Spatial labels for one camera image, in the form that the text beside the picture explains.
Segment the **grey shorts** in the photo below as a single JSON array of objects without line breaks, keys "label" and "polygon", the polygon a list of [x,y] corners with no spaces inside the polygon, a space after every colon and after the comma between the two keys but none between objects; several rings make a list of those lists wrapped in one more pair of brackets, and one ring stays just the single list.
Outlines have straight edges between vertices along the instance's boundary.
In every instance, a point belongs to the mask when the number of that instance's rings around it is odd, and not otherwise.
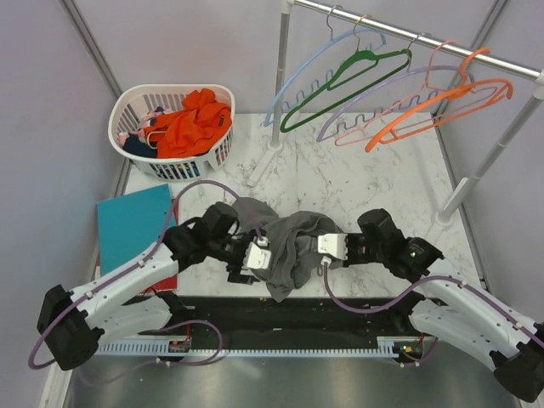
[{"label": "grey shorts", "polygon": [[258,227],[269,240],[269,267],[253,273],[266,283],[278,303],[303,287],[318,268],[321,255],[317,238],[342,232],[331,218],[319,212],[297,211],[282,217],[267,203],[251,197],[236,199],[232,207],[238,213],[241,232]]}]

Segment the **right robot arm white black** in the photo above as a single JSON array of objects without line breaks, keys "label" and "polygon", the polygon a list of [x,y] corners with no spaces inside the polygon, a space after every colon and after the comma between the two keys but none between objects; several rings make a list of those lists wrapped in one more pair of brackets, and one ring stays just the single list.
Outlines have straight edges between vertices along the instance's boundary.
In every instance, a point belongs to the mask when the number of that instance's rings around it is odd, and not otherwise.
[{"label": "right robot arm white black", "polygon": [[464,280],[436,246],[404,236],[386,210],[365,212],[357,224],[360,232],[343,234],[336,244],[343,264],[381,264],[410,282],[405,295],[416,289],[426,294],[414,307],[401,305],[389,313],[395,332],[416,329],[441,339],[489,368],[516,398],[537,401],[543,392],[541,323]]}]

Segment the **light blue hanger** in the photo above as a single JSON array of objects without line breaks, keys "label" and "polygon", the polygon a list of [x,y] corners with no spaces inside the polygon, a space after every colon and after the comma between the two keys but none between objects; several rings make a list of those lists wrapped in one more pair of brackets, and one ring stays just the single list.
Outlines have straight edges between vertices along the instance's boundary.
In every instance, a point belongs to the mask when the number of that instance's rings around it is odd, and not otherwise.
[{"label": "light blue hanger", "polygon": [[305,101],[314,91],[316,91],[326,81],[332,79],[334,70],[328,69],[322,78],[316,77],[307,87],[307,89],[300,88],[294,96],[292,101],[285,98],[285,93],[297,80],[297,78],[312,64],[314,60],[320,57],[329,48],[335,46],[337,43],[345,40],[353,34],[351,31],[345,31],[337,36],[333,36],[333,29],[330,28],[330,40],[323,46],[315,50],[287,79],[285,79],[286,69],[286,57],[287,57],[287,40],[288,40],[288,28],[289,28],[289,14],[282,15],[282,22],[280,28],[280,50],[278,58],[278,69],[276,77],[276,95],[272,103],[269,106],[267,114],[265,116],[263,125],[268,127],[270,125],[279,124],[281,118],[288,112],[290,112],[295,106],[300,105]]}]

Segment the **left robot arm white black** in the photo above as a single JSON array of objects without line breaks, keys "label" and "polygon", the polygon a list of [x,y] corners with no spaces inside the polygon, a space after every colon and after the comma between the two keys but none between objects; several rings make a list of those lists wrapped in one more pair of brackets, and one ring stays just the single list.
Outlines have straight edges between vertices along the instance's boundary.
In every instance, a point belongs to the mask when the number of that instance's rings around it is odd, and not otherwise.
[{"label": "left robot arm white black", "polygon": [[37,345],[47,346],[53,363],[69,371],[117,339],[162,329],[180,333],[187,321],[182,309],[164,297],[142,303],[133,298],[206,258],[225,263],[229,281],[252,284],[253,277],[241,271],[269,266],[269,240],[259,227],[233,232],[240,223],[233,207],[217,202],[200,217],[167,226],[150,246],[108,275],[71,290],[50,288],[37,320]]}]

